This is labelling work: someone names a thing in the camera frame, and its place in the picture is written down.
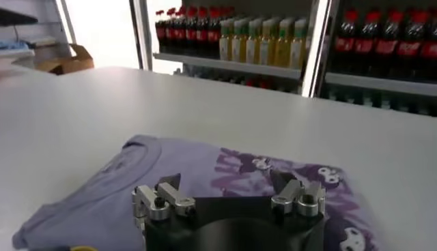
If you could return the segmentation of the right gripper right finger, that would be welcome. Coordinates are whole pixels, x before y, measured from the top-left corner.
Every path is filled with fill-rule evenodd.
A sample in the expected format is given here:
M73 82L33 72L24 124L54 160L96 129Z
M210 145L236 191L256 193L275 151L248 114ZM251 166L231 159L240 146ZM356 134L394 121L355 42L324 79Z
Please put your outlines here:
M291 173L270 171L272 186L276 192L271 207L280 215L297 213L306 218L325 214L326 190L318 181L307 186Z

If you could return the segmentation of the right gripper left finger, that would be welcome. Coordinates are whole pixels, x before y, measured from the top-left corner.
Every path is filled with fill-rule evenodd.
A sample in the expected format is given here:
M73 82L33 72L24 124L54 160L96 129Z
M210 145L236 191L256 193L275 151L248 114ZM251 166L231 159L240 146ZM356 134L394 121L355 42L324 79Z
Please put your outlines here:
M132 191L134 217L163 221L170 218L171 212L185 218L196 214L196 201L183 195L180 187L181 174L161 177L153 187L137 186Z

